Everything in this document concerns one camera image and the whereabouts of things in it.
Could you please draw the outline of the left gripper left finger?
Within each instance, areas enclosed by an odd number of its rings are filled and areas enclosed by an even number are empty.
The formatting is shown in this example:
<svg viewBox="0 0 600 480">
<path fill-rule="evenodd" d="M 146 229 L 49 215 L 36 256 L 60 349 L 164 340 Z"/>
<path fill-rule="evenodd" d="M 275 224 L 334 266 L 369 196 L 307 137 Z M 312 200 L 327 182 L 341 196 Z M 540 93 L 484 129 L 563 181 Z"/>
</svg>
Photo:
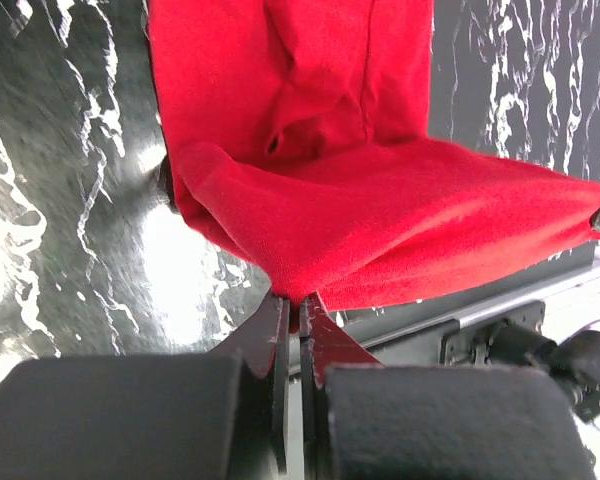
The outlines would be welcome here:
<svg viewBox="0 0 600 480">
<path fill-rule="evenodd" d="M 212 350 L 41 358 L 0 383 L 0 479 L 276 479 L 290 305 L 267 295 Z"/>
</svg>

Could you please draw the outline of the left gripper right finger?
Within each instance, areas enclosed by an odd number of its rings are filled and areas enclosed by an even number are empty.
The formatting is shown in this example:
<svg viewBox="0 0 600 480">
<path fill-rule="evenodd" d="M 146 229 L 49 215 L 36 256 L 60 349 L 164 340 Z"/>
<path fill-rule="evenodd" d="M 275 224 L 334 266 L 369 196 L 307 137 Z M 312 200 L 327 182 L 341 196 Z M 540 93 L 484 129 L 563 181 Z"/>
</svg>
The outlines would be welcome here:
<svg viewBox="0 0 600 480">
<path fill-rule="evenodd" d="M 381 364 L 328 315 L 299 310 L 308 479 L 590 479 L 570 407 L 521 367 Z"/>
</svg>

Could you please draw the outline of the dark red t shirt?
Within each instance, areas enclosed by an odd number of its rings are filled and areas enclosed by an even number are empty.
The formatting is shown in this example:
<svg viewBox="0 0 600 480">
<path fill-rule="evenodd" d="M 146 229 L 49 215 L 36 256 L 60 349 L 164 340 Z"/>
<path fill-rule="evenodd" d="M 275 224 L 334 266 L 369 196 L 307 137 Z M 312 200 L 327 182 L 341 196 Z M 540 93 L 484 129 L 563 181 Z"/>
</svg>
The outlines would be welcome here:
<svg viewBox="0 0 600 480">
<path fill-rule="evenodd" d="M 600 240 L 600 183 L 430 138 L 430 1 L 153 1 L 176 206 L 293 302 L 445 296 Z"/>
</svg>

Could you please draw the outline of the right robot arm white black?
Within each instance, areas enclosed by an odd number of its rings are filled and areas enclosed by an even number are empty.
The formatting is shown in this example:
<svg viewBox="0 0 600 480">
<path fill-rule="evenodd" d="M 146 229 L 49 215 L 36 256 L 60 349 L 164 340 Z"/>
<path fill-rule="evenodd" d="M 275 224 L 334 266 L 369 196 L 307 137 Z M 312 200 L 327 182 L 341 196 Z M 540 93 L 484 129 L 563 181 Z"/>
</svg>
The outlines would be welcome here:
<svg viewBox="0 0 600 480">
<path fill-rule="evenodd" d="M 506 318 L 482 328 L 474 337 L 474 350 L 483 350 L 488 363 L 546 373 L 581 421 L 591 423 L 600 416 L 600 319 L 558 344 Z"/>
</svg>

